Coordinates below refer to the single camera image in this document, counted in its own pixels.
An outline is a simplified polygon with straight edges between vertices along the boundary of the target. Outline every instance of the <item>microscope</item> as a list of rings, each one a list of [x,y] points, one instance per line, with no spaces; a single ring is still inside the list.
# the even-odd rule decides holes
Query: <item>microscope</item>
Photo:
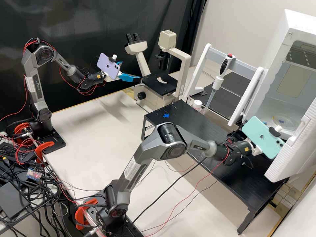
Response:
[[[165,72],[151,73],[143,52],[147,49],[147,42],[140,39],[137,33],[134,38],[127,34],[128,43],[125,50],[130,55],[135,55],[142,73],[142,83],[134,88],[134,99],[144,109],[156,110],[179,99],[183,94],[191,56],[175,47],[176,33],[165,30],[160,32],[158,45],[160,53],[156,55],[159,60],[159,69],[167,70],[171,55],[181,60],[178,80]]]

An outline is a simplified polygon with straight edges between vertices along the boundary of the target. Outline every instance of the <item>white wall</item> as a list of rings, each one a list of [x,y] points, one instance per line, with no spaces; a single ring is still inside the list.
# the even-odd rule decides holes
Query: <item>white wall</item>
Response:
[[[315,236],[316,233],[315,179],[274,232],[273,237]]]
[[[316,16],[315,0],[207,0],[192,65],[197,64],[205,44],[211,43],[258,67],[285,8]]]

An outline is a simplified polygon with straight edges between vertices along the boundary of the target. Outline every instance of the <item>white table surface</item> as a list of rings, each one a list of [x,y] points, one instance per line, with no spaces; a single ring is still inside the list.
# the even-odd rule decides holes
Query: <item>white table surface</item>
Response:
[[[119,178],[141,143],[144,114],[146,112],[122,91],[56,112],[52,123],[66,142],[66,147],[45,155],[45,158],[60,179],[77,188],[101,190],[111,180]],[[153,171],[132,191],[128,217],[134,220],[179,176],[179,173],[170,171],[164,162],[156,162]],[[199,189],[208,187],[212,182],[214,178],[206,178]],[[64,184],[74,190],[69,191],[74,198],[96,193]],[[165,222],[173,207],[193,190],[186,179],[180,179],[137,220],[137,228],[144,230]],[[172,216],[191,198],[182,202]],[[146,236],[158,229],[143,234]],[[183,213],[153,236],[209,235],[237,236],[236,227],[203,195],[199,195]]]

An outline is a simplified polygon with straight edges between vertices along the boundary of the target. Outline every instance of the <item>microscope focus knob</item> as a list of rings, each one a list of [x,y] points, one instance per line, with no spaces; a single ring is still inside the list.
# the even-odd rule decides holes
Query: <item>microscope focus knob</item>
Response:
[[[145,92],[139,92],[137,94],[137,98],[139,98],[140,100],[145,99],[146,98],[146,93]]]

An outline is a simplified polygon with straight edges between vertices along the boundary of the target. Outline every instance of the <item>black table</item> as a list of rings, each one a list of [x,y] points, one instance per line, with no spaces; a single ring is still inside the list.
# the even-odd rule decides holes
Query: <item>black table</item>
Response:
[[[154,126],[163,122],[172,122],[204,140],[222,142],[225,141],[227,134],[224,129],[210,122],[182,100],[146,114],[142,140],[145,139],[146,121]],[[189,150],[188,155],[197,161],[203,159],[201,152],[196,150]],[[272,183],[264,176],[271,164],[271,160],[265,158],[264,155],[249,157],[249,159],[252,161],[253,169],[248,167],[250,162],[244,157],[231,166],[219,166],[212,174],[248,207],[249,213],[237,229],[238,234],[246,229],[286,182],[286,180],[281,180]],[[210,172],[218,163],[218,161],[206,159],[201,165]]]

